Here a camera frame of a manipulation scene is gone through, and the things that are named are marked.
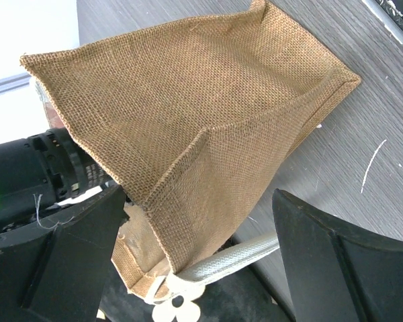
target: bag strap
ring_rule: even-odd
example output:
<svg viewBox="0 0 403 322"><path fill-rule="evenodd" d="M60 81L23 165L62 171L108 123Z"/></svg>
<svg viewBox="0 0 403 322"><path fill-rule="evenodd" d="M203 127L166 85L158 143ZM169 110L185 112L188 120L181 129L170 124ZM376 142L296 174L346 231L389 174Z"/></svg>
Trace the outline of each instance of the bag strap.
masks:
<svg viewBox="0 0 403 322"><path fill-rule="evenodd" d="M191 288L211 284L278 249L279 241L276 232L265 233L244 243L226 248L178 274L170 273L167 276L158 276L148 291L145 302L152 305L160 304ZM164 298L156 299L155 294L164 281L167 283L170 293Z"/></svg>

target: burlap sack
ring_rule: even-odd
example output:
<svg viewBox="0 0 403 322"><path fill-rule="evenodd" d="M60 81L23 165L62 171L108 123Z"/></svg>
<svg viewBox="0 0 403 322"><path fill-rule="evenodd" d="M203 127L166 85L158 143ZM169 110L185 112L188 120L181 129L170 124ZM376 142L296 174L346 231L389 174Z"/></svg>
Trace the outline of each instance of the burlap sack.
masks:
<svg viewBox="0 0 403 322"><path fill-rule="evenodd" d="M21 63L137 205L113 261L140 297L157 274L212 255L360 81L264 0Z"/></svg>

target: brown burlap fabric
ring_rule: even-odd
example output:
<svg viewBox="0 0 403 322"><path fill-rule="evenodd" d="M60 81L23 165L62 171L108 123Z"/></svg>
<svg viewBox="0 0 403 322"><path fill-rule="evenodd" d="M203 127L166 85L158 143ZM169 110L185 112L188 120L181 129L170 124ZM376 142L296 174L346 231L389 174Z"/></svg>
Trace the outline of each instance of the brown burlap fabric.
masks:
<svg viewBox="0 0 403 322"><path fill-rule="evenodd" d="M21 63L138 205L113 259L142 297L165 266L178 272L212 255L360 81L264 0Z"/></svg>

